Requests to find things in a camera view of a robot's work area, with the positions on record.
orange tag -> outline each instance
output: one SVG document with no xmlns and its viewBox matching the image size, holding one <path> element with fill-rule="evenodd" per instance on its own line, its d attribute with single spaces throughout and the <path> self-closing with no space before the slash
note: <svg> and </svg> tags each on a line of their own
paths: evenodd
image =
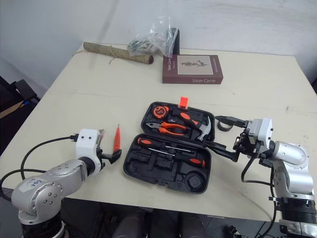
<svg viewBox="0 0 317 238">
<path fill-rule="evenodd" d="M 186 98 L 186 97 L 181 97 L 181 98 L 180 98 L 180 102 L 179 102 L 179 104 L 178 104 L 178 107 L 179 107 L 179 108 L 187 109 L 187 104 L 188 104 L 188 98 Z"/>
</svg>

book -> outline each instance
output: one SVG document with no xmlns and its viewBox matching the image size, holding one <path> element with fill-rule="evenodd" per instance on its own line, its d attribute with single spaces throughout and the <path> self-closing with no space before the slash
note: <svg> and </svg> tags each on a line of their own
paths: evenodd
<svg viewBox="0 0 317 238">
<path fill-rule="evenodd" d="M 173 55 L 163 58 L 163 83 L 221 84 L 218 56 Z"/>
</svg>

robotic arm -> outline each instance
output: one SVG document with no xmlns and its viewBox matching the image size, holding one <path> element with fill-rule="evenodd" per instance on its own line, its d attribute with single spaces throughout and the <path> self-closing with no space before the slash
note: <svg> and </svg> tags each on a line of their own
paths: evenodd
<svg viewBox="0 0 317 238">
<path fill-rule="evenodd" d="M 313 179 L 308 171 L 309 155 L 299 144 L 272 141 L 271 119 L 243 121 L 232 117 L 216 117 L 220 123 L 244 128 L 236 138 L 233 149 L 214 143 L 208 145 L 214 152 L 237 161 L 239 154 L 274 168 L 273 184 L 277 209 L 281 212 L 280 230 L 289 237 L 317 237 L 316 209 Z"/>
<path fill-rule="evenodd" d="M 82 129 L 76 142 L 76 158 L 46 173 L 22 181 L 12 193 L 12 204 L 19 209 L 23 235 L 27 237 L 64 237 L 64 223 L 59 211 L 64 197 L 76 192 L 88 176 L 96 175 L 105 166 L 105 159 L 116 161 L 121 150 L 113 155 L 102 154 L 100 142 L 104 130 Z"/>
</svg>

plastic bag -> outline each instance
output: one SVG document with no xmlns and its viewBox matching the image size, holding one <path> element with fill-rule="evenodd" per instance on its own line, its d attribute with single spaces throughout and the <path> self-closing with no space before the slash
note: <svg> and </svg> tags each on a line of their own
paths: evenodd
<svg viewBox="0 0 317 238">
<path fill-rule="evenodd" d="M 177 24 L 175 17 L 172 17 L 169 0 L 161 1 L 162 5 L 158 8 L 152 20 L 151 26 L 145 28 L 143 33 L 138 33 L 132 40 L 127 49 L 131 56 L 154 54 L 160 50 L 166 57 L 172 57 L 174 42 L 176 39 Z"/>
</svg>

white table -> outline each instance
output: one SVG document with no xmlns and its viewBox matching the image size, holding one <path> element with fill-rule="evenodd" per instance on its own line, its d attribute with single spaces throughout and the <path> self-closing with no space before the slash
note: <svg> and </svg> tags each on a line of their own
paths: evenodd
<svg viewBox="0 0 317 238">
<path fill-rule="evenodd" d="M 121 128 L 122 156 L 89 178 L 72 198 L 154 207 L 215 216 L 270 220 L 273 213 L 268 186 L 242 183 L 240 174 L 248 159 L 237 163 L 212 153 L 208 188 L 201 195 L 173 191 L 126 175 L 123 162 L 133 138 L 142 133 L 140 123 L 154 101 L 178 103 L 214 115 L 241 119 L 273 119 L 273 140 L 300 143 L 311 155 L 310 171 L 317 184 L 317 97 L 291 56 L 182 50 L 183 54 L 219 55 L 224 80 L 221 85 L 162 84 L 162 57 L 151 65 L 81 52 L 75 54 L 36 106 L 0 158 L 0 176 L 20 167 L 34 145 L 68 136 L 82 128 L 106 129 L 102 148 L 112 151 L 116 126 Z M 215 141 L 231 149 L 240 128 L 216 129 Z M 34 151 L 25 168 L 47 170 L 75 155 L 71 141 L 54 142 Z M 270 169 L 254 163 L 246 177 L 269 180 Z M 5 187 L 14 188 L 20 174 Z"/>
</svg>

